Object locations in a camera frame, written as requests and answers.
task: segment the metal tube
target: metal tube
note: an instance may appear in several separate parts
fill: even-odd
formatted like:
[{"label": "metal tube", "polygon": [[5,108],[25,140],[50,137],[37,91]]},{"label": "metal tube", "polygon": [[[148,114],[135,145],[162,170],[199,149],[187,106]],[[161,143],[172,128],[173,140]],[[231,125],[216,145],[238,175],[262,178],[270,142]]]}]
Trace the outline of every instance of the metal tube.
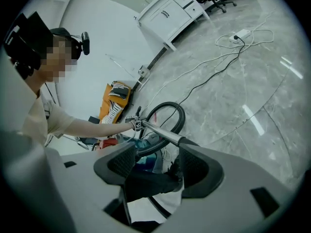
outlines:
[{"label": "metal tube", "polygon": [[160,128],[160,127],[153,125],[147,121],[142,121],[142,124],[144,127],[148,128],[148,129],[152,130],[153,132],[157,133],[158,135],[162,136],[166,140],[173,143],[175,146],[178,146],[178,142],[182,138],[181,135],[178,135],[178,134],[175,134],[171,131]]}]

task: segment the red object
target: red object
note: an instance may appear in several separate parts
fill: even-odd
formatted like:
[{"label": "red object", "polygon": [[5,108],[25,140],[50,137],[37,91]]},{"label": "red object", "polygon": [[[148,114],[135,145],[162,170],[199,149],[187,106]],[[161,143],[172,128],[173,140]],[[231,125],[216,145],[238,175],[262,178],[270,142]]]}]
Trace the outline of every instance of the red object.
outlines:
[{"label": "red object", "polygon": [[103,140],[99,143],[99,149],[104,149],[107,148],[109,146],[114,146],[118,144],[118,140],[115,138],[109,138],[106,140]]}]

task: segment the white cabinet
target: white cabinet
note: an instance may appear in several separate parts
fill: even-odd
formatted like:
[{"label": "white cabinet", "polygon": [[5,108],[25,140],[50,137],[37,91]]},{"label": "white cabinet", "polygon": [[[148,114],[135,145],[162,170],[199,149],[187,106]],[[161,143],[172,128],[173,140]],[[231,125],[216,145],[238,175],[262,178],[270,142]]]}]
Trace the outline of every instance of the white cabinet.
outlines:
[{"label": "white cabinet", "polygon": [[153,0],[136,17],[138,25],[157,37],[167,48],[176,47],[172,41],[200,15],[209,16],[196,0]]},{"label": "white cabinet", "polygon": [[169,0],[144,23],[157,35],[169,39],[191,17],[173,0]]}]

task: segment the power strip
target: power strip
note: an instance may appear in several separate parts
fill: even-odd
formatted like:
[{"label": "power strip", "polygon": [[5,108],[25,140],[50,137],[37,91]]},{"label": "power strip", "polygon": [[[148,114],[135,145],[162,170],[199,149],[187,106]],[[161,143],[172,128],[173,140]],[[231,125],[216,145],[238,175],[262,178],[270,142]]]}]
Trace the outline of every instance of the power strip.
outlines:
[{"label": "power strip", "polygon": [[244,40],[245,38],[249,37],[251,35],[252,32],[250,32],[249,30],[246,30],[246,29],[242,29],[240,30],[239,32],[237,32],[236,34],[234,34],[233,36],[231,36],[229,38],[229,41],[231,41],[232,43],[239,43],[240,42],[240,39],[234,39],[233,37],[236,35],[238,36],[239,38],[241,38],[242,40]]}]

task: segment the marble floor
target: marble floor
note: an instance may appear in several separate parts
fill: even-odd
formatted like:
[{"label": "marble floor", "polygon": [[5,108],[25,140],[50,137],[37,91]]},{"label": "marble floor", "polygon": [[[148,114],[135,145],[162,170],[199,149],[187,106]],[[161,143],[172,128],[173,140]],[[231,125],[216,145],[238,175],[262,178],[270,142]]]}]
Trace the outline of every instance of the marble floor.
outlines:
[{"label": "marble floor", "polygon": [[[299,23],[281,0],[235,2],[237,7],[227,5],[225,14],[213,11],[211,21],[199,19],[179,36],[174,43],[177,51],[168,50],[157,61],[150,80],[135,93],[134,106],[128,114],[133,115],[138,106],[146,107],[164,84],[202,61],[236,51],[216,46],[215,40],[219,36],[241,29],[251,30],[272,13],[260,29],[273,31],[274,41],[250,47],[226,71],[195,89],[182,103],[186,124],[180,135],[202,147],[255,162],[289,189],[295,190],[310,166],[311,49]],[[255,32],[254,43],[269,41],[271,37],[268,31]],[[246,44],[251,40],[251,36],[248,37]],[[226,37],[220,43],[233,45]],[[224,69],[235,57],[229,55],[201,64],[193,72],[168,84],[144,115],[162,102],[180,102],[192,87]],[[172,112],[170,108],[159,111],[156,124],[160,125]],[[171,129],[177,117],[174,115],[163,127]],[[173,159],[178,154],[172,144],[167,150]],[[180,201],[176,194],[158,197],[164,204],[173,199]],[[129,209],[144,208],[146,204],[142,204],[137,200],[129,204]],[[142,216],[148,217],[146,210],[141,211],[139,215],[136,210],[134,217],[139,220],[143,220]],[[164,220],[155,214],[157,221]]]}]

